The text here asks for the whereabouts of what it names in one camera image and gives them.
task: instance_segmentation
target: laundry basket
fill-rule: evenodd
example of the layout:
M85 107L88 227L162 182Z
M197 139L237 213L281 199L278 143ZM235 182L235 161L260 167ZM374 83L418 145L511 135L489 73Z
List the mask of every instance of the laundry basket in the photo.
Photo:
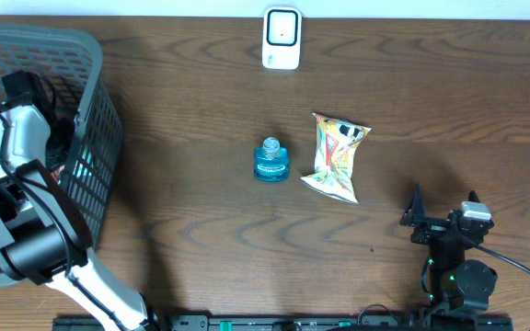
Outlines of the laundry basket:
M97 244L109 202L122 129L100 78L102 52L85 32L0 24L0 102L5 101L1 77L24 70L54 85L56 113L75 123L59 184L78 206ZM0 269L0 285L14 281Z

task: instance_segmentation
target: glass ink bottle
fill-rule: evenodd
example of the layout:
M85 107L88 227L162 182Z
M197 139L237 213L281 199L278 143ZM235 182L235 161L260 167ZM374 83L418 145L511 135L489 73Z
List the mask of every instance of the glass ink bottle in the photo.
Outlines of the glass ink bottle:
M255 178L267 182L279 182L290 175L290 155L280 142L267 138L263 147L255 148Z

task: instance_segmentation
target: plastic packaging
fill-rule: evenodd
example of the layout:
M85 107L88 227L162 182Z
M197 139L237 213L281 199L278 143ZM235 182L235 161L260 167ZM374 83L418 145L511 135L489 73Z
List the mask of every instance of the plastic packaging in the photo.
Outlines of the plastic packaging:
M317 118L315 174L300 179L331 198L359 203L351 183L353 157L355 149L371 128L316 113L313 115Z

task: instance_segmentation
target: snack bag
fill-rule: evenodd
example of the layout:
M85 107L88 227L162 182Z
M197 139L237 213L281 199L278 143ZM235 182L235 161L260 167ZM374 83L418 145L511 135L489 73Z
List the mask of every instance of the snack bag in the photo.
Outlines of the snack bag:
M355 149L371 128L316 113L312 115L317 118L315 174L300 179L331 198L359 203L351 183L353 157Z

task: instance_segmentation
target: wood grain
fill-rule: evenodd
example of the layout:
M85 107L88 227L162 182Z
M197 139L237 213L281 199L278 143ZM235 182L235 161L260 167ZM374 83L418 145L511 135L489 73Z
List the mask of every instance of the wood grain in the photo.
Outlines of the wood grain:
M170 312L355 314L404 310L426 247L398 220L415 182L445 216L471 189L494 212L487 246L530 267L530 22L318 20L295 72L260 64L261 20L0 17L82 29L104 50L125 130L99 255ZM358 148L354 206L298 180L312 172L312 111L373 128ZM268 136L290 179L252 178ZM530 278L495 268L492 313L530 326ZM0 330L46 330L84 312L62 295L0 289Z

